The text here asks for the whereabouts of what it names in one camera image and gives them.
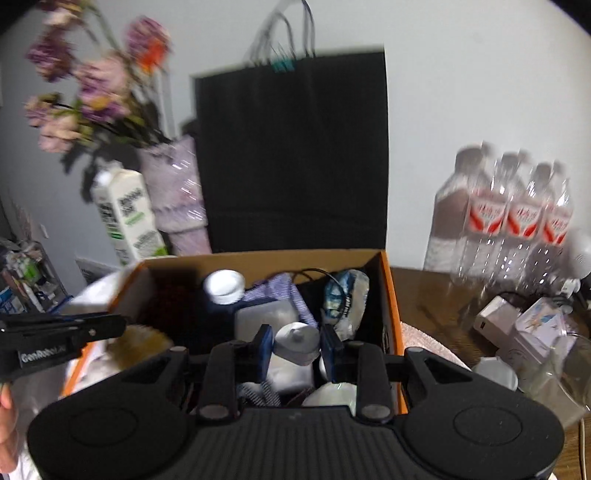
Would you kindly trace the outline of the person left hand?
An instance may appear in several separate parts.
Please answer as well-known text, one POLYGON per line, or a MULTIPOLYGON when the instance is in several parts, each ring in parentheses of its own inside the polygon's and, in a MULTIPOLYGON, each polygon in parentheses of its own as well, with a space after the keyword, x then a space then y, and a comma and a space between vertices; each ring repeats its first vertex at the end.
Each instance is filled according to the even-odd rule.
POLYGON ((9 474, 18 464, 18 411, 12 398, 10 384, 1 385, 0 411, 0 467, 2 474, 9 474))

